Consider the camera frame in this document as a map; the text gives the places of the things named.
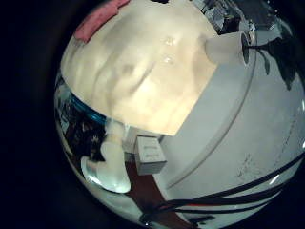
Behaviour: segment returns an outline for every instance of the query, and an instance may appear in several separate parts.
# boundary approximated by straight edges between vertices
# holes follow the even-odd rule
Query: cable
[[[201,9],[201,12],[202,12],[203,14],[206,14],[206,12],[212,8],[212,6],[211,6],[212,1],[213,1],[213,0],[208,0],[208,1],[205,3],[204,7]]]
[[[250,203],[250,202],[256,202],[256,201],[261,201],[266,198],[270,198],[270,197],[274,196],[275,194],[277,194],[286,185],[286,183],[289,182],[289,180],[285,181],[282,184],[275,186],[274,188],[271,188],[271,189],[268,189],[268,190],[265,190],[262,192],[245,195],[242,197],[236,197],[236,198],[223,198],[223,197],[237,194],[237,193],[243,192],[245,190],[249,190],[263,182],[268,181],[269,179],[285,172],[286,170],[288,170],[289,168],[294,166],[304,156],[305,156],[305,152],[302,153],[301,155],[297,156],[294,160],[292,160],[288,164],[284,165],[283,167],[273,171],[272,173],[270,173],[264,177],[261,177],[257,180],[254,180],[250,183],[235,187],[233,189],[229,189],[229,190],[222,191],[219,193],[207,195],[207,196],[201,197],[201,198],[174,199],[174,200],[166,201],[166,202],[156,206],[151,212],[143,214],[140,218],[140,221],[148,222],[151,219],[153,219],[154,216],[156,216],[158,214],[175,211],[177,207],[182,207],[182,206],[185,206],[188,204],[233,205],[233,204],[245,204],[245,203]]]
[[[177,199],[177,200],[172,200],[173,204],[170,207],[167,208],[162,208],[162,209],[156,209],[149,214],[146,214],[141,218],[141,220],[147,222],[150,221],[154,216],[161,214],[161,213],[166,213],[166,212],[171,212],[171,211],[176,211],[176,208],[178,207],[183,207],[188,204],[214,204],[214,205],[239,205],[239,204],[247,204],[247,203],[253,203],[253,202],[259,202],[261,200],[264,200],[266,198],[271,198],[274,195],[276,195],[281,189],[284,187],[284,185],[288,181],[276,185],[274,188],[257,192],[254,194],[248,194],[244,195],[241,197],[235,197],[235,198],[205,198],[205,199]]]
[[[193,225],[197,225],[198,222],[200,222],[200,224],[205,223],[208,220],[212,220],[215,219],[215,217],[213,216],[204,216],[204,217],[200,217],[200,218],[192,218],[189,219],[189,222],[191,222]]]
[[[233,214],[233,213],[240,213],[250,211],[259,207],[262,207],[268,204],[269,201],[265,201],[263,203],[257,204],[252,207],[247,208],[240,208],[240,209],[233,209],[233,210],[189,210],[189,209],[175,209],[173,210],[176,213],[189,213],[189,214]]]

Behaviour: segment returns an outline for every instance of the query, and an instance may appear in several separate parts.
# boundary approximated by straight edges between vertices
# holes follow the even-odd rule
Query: white box
[[[138,136],[134,153],[139,175],[158,174],[166,163],[166,158],[156,137]]]
[[[144,130],[139,130],[135,127],[130,127],[127,131],[126,138],[123,141],[123,150],[127,153],[134,153],[134,146],[136,142],[136,138],[139,136],[155,136],[158,139],[161,137],[160,134],[156,134],[153,132],[147,132]]]

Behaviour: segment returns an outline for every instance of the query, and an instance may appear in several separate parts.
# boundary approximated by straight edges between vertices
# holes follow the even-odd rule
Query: dark plant
[[[277,37],[275,40],[261,46],[244,46],[244,49],[254,49],[262,55],[265,61],[266,74],[270,73],[270,61],[263,51],[273,57],[287,89],[290,90],[295,80],[295,74],[302,75],[300,67],[302,48],[295,37],[291,36],[285,28],[282,28],[282,30],[282,37]]]

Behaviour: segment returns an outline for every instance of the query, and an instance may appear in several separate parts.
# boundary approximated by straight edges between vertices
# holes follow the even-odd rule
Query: small white box
[[[166,163],[166,158],[156,137],[138,136],[134,153],[139,175],[158,174]]]

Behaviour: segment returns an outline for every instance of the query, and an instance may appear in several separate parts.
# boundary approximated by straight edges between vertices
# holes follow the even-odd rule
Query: pink cloth
[[[74,37],[88,43],[94,34],[111,18],[118,14],[118,9],[128,4],[131,0],[111,0],[91,14],[79,25]]]

